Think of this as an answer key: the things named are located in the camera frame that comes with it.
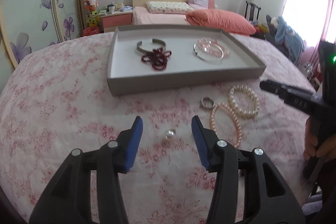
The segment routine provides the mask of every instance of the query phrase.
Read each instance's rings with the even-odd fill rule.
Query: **pillow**
[[[191,4],[191,3],[188,3],[188,5],[193,8],[194,10],[199,10],[199,9],[207,9],[208,7],[203,7],[201,5],[197,5],[197,4]]]
[[[226,32],[252,35],[256,30],[243,16],[234,12],[203,9],[188,12],[185,16],[191,25],[223,29]]]
[[[188,4],[196,4],[204,8],[209,7],[209,0],[188,0]]]
[[[151,14],[186,14],[193,11],[185,2],[149,1],[146,5]]]

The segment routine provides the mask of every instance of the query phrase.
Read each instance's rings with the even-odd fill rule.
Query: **human hand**
[[[336,158],[336,134],[330,136],[316,151],[318,144],[317,136],[313,135],[310,131],[310,118],[306,121],[305,138],[304,138],[304,152],[303,156],[308,160],[310,157],[326,156],[325,161],[333,160]]]

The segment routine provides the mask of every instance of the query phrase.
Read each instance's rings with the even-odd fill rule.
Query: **silver bangle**
[[[163,51],[166,50],[167,44],[164,41],[162,41],[160,39],[153,38],[152,39],[152,43],[153,44],[160,44],[160,45],[162,45],[162,47],[160,47],[160,48],[163,48]],[[153,51],[146,51],[146,50],[144,50],[143,48],[140,47],[141,45],[142,45],[142,41],[139,41],[136,44],[136,49],[137,49],[138,52],[141,52],[141,53],[144,53],[144,54],[153,53]]]
[[[218,61],[222,60],[223,57],[224,57],[224,51],[223,51],[223,49],[220,46],[218,46],[217,44],[211,44],[211,45],[217,47],[221,51],[221,53],[222,53],[221,57],[219,57],[217,59],[210,59],[210,58],[208,59],[208,58],[203,58],[203,57],[199,56],[198,52],[197,52],[197,49],[196,49],[196,43],[194,44],[194,53],[196,54],[196,56],[199,59],[202,59],[202,60],[207,61],[207,62],[218,62]]]

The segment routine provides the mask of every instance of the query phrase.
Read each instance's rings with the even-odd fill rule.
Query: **red bag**
[[[99,34],[99,33],[100,33],[100,29],[98,26],[88,27],[83,30],[84,37],[87,37],[89,35]]]

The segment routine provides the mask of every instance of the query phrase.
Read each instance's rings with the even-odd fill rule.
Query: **nightstand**
[[[100,16],[104,32],[114,32],[118,26],[132,25],[132,15],[133,11],[126,11]]]

